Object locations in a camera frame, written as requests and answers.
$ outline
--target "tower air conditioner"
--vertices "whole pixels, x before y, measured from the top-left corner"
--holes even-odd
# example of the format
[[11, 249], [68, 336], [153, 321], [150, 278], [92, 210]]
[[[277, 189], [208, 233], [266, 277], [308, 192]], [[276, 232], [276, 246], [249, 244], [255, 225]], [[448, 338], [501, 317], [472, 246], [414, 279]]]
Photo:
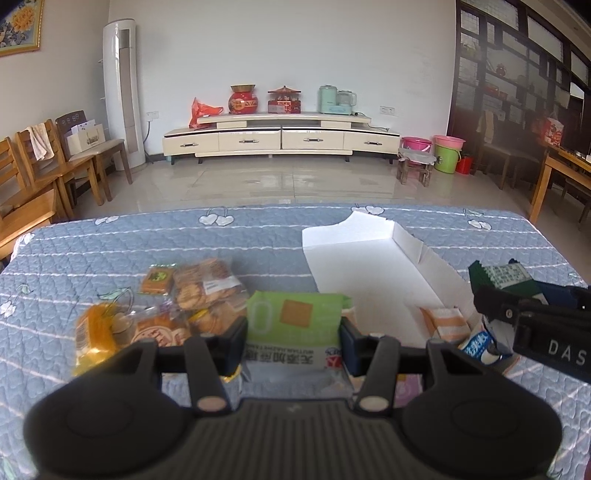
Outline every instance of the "tower air conditioner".
[[[130, 168], [145, 163], [135, 52], [135, 20], [116, 20], [103, 29], [103, 72], [109, 132], [111, 138], [125, 140]], [[118, 158], [115, 167], [123, 170]]]

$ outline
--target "red plastic bag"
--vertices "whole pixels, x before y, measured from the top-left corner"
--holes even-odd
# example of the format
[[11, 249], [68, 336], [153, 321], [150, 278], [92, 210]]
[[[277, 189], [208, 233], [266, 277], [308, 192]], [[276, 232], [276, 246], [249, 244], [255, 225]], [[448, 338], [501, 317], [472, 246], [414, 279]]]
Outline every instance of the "red plastic bag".
[[196, 98], [193, 99], [193, 105], [191, 106], [191, 123], [189, 128], [207, 128], [207, 125], [199, 125], [197, 119], [201, 116], [219, 115], [223, 112], [222, 106], [209, 106], [205, 103], [200, 103]]

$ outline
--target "green snack bag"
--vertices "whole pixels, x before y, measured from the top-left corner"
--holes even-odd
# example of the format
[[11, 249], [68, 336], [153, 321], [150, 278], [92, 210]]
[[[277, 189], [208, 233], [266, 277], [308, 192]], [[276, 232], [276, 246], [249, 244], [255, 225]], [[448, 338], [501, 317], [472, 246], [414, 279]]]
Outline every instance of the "green snack bag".
[[257, 291], [246, 305], [245, 363], [253, 381], [341, 369], [341, 294]]

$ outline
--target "framed painting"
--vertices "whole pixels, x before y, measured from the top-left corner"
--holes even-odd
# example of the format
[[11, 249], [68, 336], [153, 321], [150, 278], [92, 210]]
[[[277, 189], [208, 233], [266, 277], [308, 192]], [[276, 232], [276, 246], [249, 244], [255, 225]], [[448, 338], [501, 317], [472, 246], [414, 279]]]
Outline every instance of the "framed painting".
[[43, 0], [21, 0], [0, 18], [0, 57], [39, 49], [42, 12]]

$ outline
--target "green bucket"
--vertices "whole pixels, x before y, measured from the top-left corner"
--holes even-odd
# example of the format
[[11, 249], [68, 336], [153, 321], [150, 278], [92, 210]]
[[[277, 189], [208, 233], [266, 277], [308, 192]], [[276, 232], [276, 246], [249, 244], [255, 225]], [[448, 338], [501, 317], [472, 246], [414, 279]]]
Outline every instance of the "green bucket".
[[455, 148], [442, 147], [435, 145], [435, 168], [443, 173], [454, 173], [456, 171], [456, 164], [460, 160], [460, 151]]

